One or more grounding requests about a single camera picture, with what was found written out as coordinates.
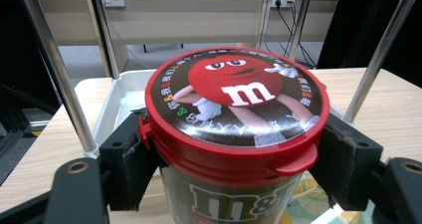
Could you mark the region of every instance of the m&m's container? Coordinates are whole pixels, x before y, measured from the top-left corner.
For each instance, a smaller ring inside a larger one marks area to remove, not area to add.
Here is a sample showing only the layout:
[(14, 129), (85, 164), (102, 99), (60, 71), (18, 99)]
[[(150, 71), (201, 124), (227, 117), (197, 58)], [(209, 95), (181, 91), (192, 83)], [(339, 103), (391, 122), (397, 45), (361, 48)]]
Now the m&m's container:
[(162, 65), (145, 91), (140, 126), (162, 157), (178, 224), (278, 223), (317, 160), (329, 114), (304, 67), (260, 50), (197, 50)]

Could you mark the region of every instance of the metal pole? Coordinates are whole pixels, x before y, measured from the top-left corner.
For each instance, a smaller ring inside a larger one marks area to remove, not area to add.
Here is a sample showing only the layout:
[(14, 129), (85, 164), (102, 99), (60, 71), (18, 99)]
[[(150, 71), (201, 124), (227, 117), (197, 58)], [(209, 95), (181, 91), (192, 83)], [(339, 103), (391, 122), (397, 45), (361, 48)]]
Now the metal pole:
[(299, 12), (298, 25), (295, 28), (294, 39), (292, 42), (289, 58), (295, 60), (298, 53), (299, 41), (301, 39), (302, 29), (304, 28), (305, 18), (307, 17), (308, 7), (311, 0), (302, 0), (301, 11)]
[(23, 2), (35, 28), (43, 59), (71, 118), (84, 152), (91, 155), (91, 152), (98, 150), (98, 146), (94, 142), (81, 104), (79, 103), (75, 90), (71, 86), (65, 64), (48, 27), (39, 0), (23, 0)]
[(415, 0), (400, 0), (342, 120), (353, 122)]
[(111, 37), (109, 36), (108, 24), (106, 23), (106, 13), (103, 8), (103, 1), (92, 1), (94, 12), (97, 18), (97, 23), (99, 24), (100, 41), (103, 45), (103, 48), (105, 48), (105, 66), (107, 68), (108, 75), (113, 79), (118, 79), (120, 74), (118, 72), (117, 62), (114, 56), (114, 50), (112, 49)]

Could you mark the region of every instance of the wooden table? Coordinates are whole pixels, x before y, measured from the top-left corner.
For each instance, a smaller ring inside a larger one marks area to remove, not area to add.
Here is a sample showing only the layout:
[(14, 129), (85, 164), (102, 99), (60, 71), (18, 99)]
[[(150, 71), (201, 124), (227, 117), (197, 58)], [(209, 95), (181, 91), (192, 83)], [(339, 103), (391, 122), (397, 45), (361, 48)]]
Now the wooden table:
[[(327, 87), (330, 101), (345, 112), (364, 69), (312, 71)], [(76, 90), (91, 130), (110, 88), (110, 79), (89, 79)], [(422, 89), (381, 70), (354, 126), (384, 146), (382, 159), (408, 157), (422, 161)], [(0, 187), (0, 212), (51, 188), (56, 169), (82, 157), (82, 146), (66, 110), (61, 107), (24, 158)], [(111, 223), (173, 223), (159, 176), (153, 177), (139, 212), (111, 212)]]

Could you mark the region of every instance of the floor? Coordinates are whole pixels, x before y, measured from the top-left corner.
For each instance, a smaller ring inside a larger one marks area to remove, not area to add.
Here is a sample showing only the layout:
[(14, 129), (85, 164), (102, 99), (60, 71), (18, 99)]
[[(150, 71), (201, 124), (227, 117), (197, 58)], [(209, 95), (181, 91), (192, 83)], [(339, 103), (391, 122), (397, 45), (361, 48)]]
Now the floor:
[[(146, 53), (143, 45), (128, 45), (126, 47), (129, 59), (123, 71), (156, 69), (164, 62), (182, 53), (201, 48), (222, 46), (237, 46), (237, 44), (183, 44), (183, 48), (181, 44), (147, 44), (145, 45)], [(288, 54), (285, 52), (287, 46), (287, 43), (266, 43), (262, 44), (261, 49), (287, 56)], [(317, 64), (322, 43), (302, 43), (302, 46), (305, 52), (299, 49), (297, 54), (298, 62), (306, 64), (307, 67)], [(66, 46), (59, 47), (59, 49), (73, 87), (82, 80), (104, 78), (106, 76), (99, 47)], [(52, 117), (37, 109), (27, 109), (24, 110), (24, 113), (30, 123), (48, 123)], [(10, 133), (0, 123), (0, 185), (42, 131), (42, 129), (37, 130), (31, 127), (27, 129), (19, 133)], [(15, 144), (5, 147), (3, 144), (6, 142), (14, 142)]]

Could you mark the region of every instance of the wall socket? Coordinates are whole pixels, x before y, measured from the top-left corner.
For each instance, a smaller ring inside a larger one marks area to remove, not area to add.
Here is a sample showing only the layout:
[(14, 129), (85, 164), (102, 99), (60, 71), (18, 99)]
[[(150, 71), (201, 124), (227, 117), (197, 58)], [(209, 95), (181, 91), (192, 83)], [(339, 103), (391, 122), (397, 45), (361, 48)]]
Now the wall socket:
[[(277, 2), (277, 0), (271, 0), (271, 7), (277, 8), (276, 2)], [(280, 0), (280, 2), (281, 2), (280, 7), (286, 8), (286, 7), (291, 7), (289, 2), (295, 2), (295, 0)]]

